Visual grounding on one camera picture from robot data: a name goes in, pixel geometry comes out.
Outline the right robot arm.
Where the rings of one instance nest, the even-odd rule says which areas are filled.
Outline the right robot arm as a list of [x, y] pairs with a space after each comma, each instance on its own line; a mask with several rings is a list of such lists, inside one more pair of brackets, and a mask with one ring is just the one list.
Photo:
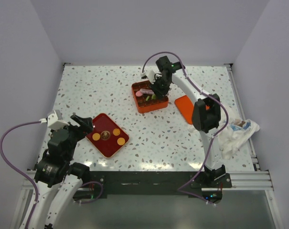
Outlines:
[[200, 180], [209, 187], [216, 187], [221, 177], [226, 174], [221, 162], [221, 151], [218, 134], [228, 125], [228, 112], [220, 103], [217, 94], [210, 94], [199, 88], [187, 74], [184, 65], [179, 61], [172, 63], [167, 56], [156, 61], [159, 73], [150, 73], [150, 88], [158, 98], [164, 98], [170, 85], [178, 86], [193, 103], [192, 124], [200, 133], [205, 158], [204, 162], [191, 179]]

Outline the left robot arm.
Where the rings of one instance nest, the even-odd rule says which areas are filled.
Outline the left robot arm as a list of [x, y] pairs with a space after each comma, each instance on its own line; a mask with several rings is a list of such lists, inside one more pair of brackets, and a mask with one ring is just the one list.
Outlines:
[[51, 136], [36, 166], [37, 188], [20, 225], [22, 229], [54, 229], [76, 191], [90, 183], [89, 167], [70, 162], [77, 143], [94, 130], [92, 118], [74, 114], [71, 119], [77, 125], [64, 121], [61, 113], [54, 110], [40, 120], [50, 128]]

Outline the pink cookie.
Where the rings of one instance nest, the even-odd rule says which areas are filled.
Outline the pink cookie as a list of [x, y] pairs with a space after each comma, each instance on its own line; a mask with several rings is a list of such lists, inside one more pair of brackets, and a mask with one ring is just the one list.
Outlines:
[[143, 93], [141, 91], [137, 91], [137, 92], [135, 92], [135, 96], [136, 97], [143, 96]]

